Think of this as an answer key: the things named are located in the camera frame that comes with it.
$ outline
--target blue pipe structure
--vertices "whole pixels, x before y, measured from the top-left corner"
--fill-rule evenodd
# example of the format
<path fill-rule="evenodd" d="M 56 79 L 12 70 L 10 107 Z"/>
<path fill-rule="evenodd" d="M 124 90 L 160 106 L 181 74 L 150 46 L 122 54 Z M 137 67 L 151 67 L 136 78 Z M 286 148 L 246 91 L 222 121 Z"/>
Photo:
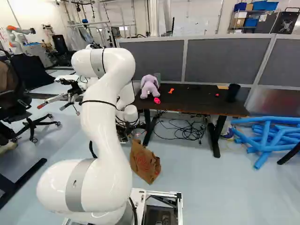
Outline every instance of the blue pipe structure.
<path fill-rule="evenodd" d="M 257 170 L 262 167 L 273 151 L 291 150 L 300 141 L 300 118 L 263 116 L 232 120 L 231 124 L 249 122 L 256 122 L 251 128 L 258 136 L 247 137 L 235 128 L 232 128 L 232 132 L 238 136 L 235 138 L 236 143 L 251 145 L 247 148 L 247 153 L 261 152 L 254 164 L 254 168 Z"/>
<path fill-rule="evenodd" d="M 262 116 L 262 117 L 255 117 L 255 118 L 243 118 L 243 119 L 237 119 L 237 120 L 232 120 L 231 124 L 238 124 L 238 123 L 249 123 L 249 122 L 262 122 L 262 121 L 276 121 L 277 123 L 280 122 L 285 122 L 285 123 L 300 123 L 300 118 L 299 117 L 278 117 L 278 116 Z"/>

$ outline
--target black desk surface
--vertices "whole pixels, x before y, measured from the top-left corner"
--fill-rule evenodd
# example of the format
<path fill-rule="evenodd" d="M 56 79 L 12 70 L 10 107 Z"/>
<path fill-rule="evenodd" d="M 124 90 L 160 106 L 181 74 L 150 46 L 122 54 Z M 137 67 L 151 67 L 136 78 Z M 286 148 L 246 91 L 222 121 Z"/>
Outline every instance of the black desk surface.
<path fill-rule="evenodd" d="M 169 94 L 171 88 L 174 88 L 174 91 Z M 162 83 L 158 91 L 160 93 L 159 105 L 154 103 L 154 97 L 151 94 L 147 99 L 140 99 L 141 91 L 135 96 L 133 104 L 138 109 L 241 117 L 249 115 L 242 102 L 226 102 L 227 90 L 219 90 L 215 85 Z"/>

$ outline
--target blue storage bin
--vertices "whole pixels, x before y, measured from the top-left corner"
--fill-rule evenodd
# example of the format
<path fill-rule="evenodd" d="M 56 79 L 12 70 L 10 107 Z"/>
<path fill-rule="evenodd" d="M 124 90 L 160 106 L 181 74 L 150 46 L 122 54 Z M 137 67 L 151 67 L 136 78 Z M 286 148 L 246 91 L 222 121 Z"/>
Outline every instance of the blue storage bin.
<path fill-rule="evenodd" d="M 278 2 L 277 1 L 255 1 L 253 4 L 253 10 L 276 10 Z"/>
<path fill-rule="evenodd" d="M 244 27 L 256 27 L 258 19 L 247 18 L 244 23 Z"/>
<path fill-rule="evenodd" d="M 234 10 L 233 11 L 234 12 L 244 11 L 244 10 L 246 10 L 246 6 L 247 6 L 246 2 L 240 2 L 240 3 L 234 5 Z"/>
<path fill-rule="evenodd" d="M 255 1 L 252 2 L 253 10 L 265 10 L 267 6 L 267 1 Z"/>

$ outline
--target gray cubicle partition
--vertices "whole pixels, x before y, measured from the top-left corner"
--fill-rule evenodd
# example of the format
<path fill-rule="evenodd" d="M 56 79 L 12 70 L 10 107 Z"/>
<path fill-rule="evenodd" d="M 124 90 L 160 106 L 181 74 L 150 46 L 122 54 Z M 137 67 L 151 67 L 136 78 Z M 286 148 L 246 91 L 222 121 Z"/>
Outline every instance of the gray cubicle partition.
<path fill-rule="evenodd" d="M 253 114 L 300 116 L 300 35 L 276 35 L 247 99 Z"/>
<path fill-rule="evenodd" d="M 300 40 L 276 39 L 259 84 L 300 87 Z"/>
<path fill-rule="evenodd" d="M 251 97 L 258 97 L 254 95 L 257 88 L 299 90 L 300 93 L 297 71 L 300 37 L 297 35 L 149 37 L 121 39 L 119 44 L 135 57 L 135 80 L 160 72 L 165 83 L 238 83 L 242 88 L 237 98 L 246 101 L 249 111 L 251 107 L 247 105 L 254 102 Z"/>
<path fill-rule="evenodd" d="M 135 58 L 134 80 L 159 72 L 163 81 L 178 82 L 182 75 L 183 45 L 183 40 L 120 43 Z"/>
<path fill-rule="evenodd" d="M 185 81 L 252 84 L 270 38 L 189 40 Z"/>

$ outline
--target chair wheel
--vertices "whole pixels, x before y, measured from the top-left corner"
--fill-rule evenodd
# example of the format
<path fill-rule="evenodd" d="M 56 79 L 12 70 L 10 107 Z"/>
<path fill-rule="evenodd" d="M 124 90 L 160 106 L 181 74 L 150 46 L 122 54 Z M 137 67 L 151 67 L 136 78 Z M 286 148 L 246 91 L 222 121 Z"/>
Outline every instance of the chair wheel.
<path fill-rule="evenodd" d="M 31 142 L 32 142 L 32 143 L 37 143 L 38 140 L 37 140 L 37 138 L 33 137 L 33 138 L 31 139 Z"/>

